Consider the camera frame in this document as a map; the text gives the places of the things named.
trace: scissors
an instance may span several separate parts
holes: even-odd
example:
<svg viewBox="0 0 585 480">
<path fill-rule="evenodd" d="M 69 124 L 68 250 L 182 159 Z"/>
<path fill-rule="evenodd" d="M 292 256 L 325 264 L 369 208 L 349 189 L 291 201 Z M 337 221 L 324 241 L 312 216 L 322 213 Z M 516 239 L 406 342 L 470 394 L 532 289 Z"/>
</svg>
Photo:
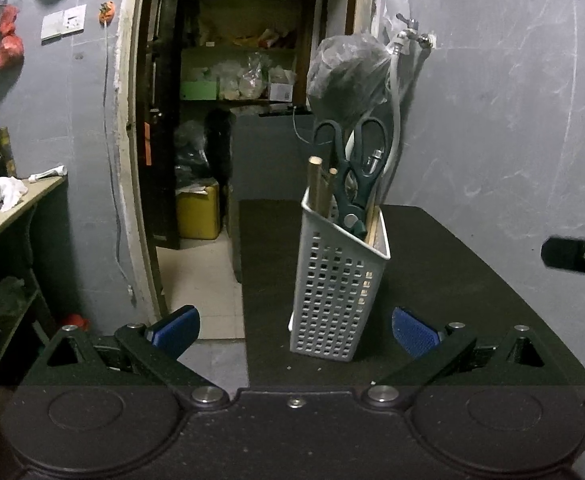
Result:
<svg viewBox="0 0 585 480">
<path fill-rule="evenodd" d="M 364 158 L 364 141 L 362 136 L 364 127 L 369 124 L 374 124 L 381 131 L 383 148 L 381 150 L 375 150 L 371 157 Z M 391 138 L 386 126 L 377 118 L 365 117 L 360 119 L 353 131 L 355 142 L 350 160 L 348 160 L 344 146 L 344 133 L 337 122 L 332 120 L 321 121 L 313 130 L 313 140 L 316 139 L 317 132 L 326 127 L 331 128 L 335 135 L 338 173 L 334 194 L 339 210 L 337 224 L 350 234 L 363 240 L 367 234 L 365 225 L 366 207 L 377 183 L 377 179 L 383 172 L 386 161 L 388 160 Z M 357 183 L 357 192 L 352 199 L 348 196 L 346 189 L 348 174 L 352 174 L 354 181 Z"/>
</svg>

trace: silver bolt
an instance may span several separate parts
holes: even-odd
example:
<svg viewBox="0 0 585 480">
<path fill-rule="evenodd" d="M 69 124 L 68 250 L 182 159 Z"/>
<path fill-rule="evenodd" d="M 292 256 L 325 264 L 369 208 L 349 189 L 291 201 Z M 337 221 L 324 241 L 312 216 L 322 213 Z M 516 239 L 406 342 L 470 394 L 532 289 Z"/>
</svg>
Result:
<svg viewBox="0 0 585 480">
<path fill-rule="evenodd" d="M 376 402 L 393 402 L 399 397 L 397 388 L 386 386 L 385 384 L 378 384 L 368 389 L 368 397 Z"/>
<path fill-rule="evenodd" d="M 288 399 L 288 406 L 294 410 L 296 410 L 297 408 L 301 408 L 302 406 L 304 406 L 306 404 L 306 401 L 304 399 L 301 399 L 300 397 L 291 397 L 290 399 Z"/>
<path fill-rule="evenodd" d="M 223 390 L 217 386 L 199 386 L 192 391 L 192 398 L 202 404 L 213 404 L 223 399 Z"/>
<path fill-rule="evenodd" d="M 357 218 L 357 215 L 354 215 L 352 213 L 348 214 L 344 218 L 344 225 L 346 226 L 347 229 L 350 229 L 353 225 L 357 223 L 357 220 L 359 220 L 359 218 Z"/>
</svg>

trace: plastic basket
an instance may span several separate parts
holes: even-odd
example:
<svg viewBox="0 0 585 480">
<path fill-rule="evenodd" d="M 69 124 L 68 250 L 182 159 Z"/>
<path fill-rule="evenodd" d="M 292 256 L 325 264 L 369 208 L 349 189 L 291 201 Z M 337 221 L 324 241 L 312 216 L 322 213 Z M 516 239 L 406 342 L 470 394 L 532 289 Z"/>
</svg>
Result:
<svg viewBox="0 0 585 480">
<path fill-rule="evenodd" d="M 370 247 L 311 210 L 308 190 L 301 207 L 290 351 L 351 361 L 391 259 L 383 214 Z"/>
</svg>

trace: table top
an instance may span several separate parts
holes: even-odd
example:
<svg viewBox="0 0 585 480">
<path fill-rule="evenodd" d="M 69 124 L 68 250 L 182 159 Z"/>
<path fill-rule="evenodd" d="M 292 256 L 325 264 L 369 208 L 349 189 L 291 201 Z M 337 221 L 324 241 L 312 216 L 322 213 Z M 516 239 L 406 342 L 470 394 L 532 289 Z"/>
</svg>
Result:
<svg viewBox="0 0 585 480">
<path fill-rule="evenodd" d="M 355 358 L 334 362 L 288 350 L 301 206 L 291 201 L 240 202 L 240 250 L 246 354 L 251 386 L 369 384 L 412 359 L 393 337 L 395 307 L 409 308 L 437 329 L 461 321 L 479 342 L 498 344 L 516 324 L 540 336 L 572 384 L 585 368 L 535 311 L 450 231 L 411 206 L 382 206 L 391 260 Z"/>
<path fill-rule="evenodd" d="M 34 184 L 28 182 L 27 179 L 23 180 L 22 182 L 28 188 L 28 193 L 22 196 L 20 202 L 15 207 L 9 211 L 0 212 L 0 234 L 23 213 L 28 211 L 32 206 L 37 204 L 39 200 L 59 186 L 64 180 L 65 177 L 63 176 L 44 178 Z"/>
</svg>

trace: yellow box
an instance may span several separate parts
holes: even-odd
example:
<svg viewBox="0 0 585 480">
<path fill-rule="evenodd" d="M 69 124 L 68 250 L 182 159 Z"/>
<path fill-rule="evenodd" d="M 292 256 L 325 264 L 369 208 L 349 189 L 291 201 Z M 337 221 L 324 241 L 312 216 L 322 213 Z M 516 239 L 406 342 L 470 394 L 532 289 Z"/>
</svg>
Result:
<svg viewBox="0 0 585 480">
<path fill-rule="evenodd" d="M 219 184 L 205 188 L 206 194 L 180 193 L 176 197 L 179 236 L 194 240 L 215 240 L 221 231 Z"/>
</svg>

